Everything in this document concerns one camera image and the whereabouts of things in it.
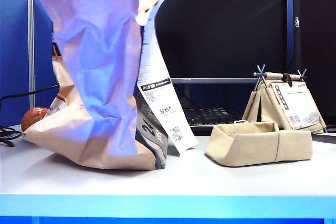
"red apple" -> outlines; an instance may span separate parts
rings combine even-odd
[[[21,120],[21,129],[25,131],[34,123],[40,121],[46,115],[48,108],[32,108],[24,114]]]

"fabric storage basket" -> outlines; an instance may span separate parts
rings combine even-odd
[[[280,128],[284,130],[292,130],[275,94],[271,87],[274,82],[282,82],[283,74],[281,73],[266,73],[266,82],[269,85],[265,87],[263,82],[260,82],[257,91],[253,91],[246,106],[243,120],[248,122],[276,122]],[[290,74],[291,80],[297,82],[300,76]],[[305,127],[299,130],[308,130],[312,134],[322,133],[326,125],[322,116],[319,113],[319,123]]]
[[[309,131],[280,131],[274,122],[216,125],[205,154],[225,166],[297,161],[312,156]]]

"qr code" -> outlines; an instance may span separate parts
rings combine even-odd
[[[152,91],[146,92],[145,95],[150,102],[154,102],[156,100]]]
[[[170,129],[170,133],[172,133],[174,140],[177,142],[183,138],[180,128],[178,126],[175,126],[172,129]]]

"kraft paper bag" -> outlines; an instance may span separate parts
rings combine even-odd
[[[164,168],[167,134],[134,88],[139,0],[41,2],[54,23],[59,51],[54,44],[52,64],[60,91],[25,138],[83,166]],[[155,137],[146,137],[149,127]]]

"tag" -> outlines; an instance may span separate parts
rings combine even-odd
[[[164,0],[152,8],[143,30],[138,88],[179,153],[197,144],[162,58],[155,34],[155,16]]]
[[[319,111],[305,82],[272,83],[274,93],[293,130],[320,122]]]

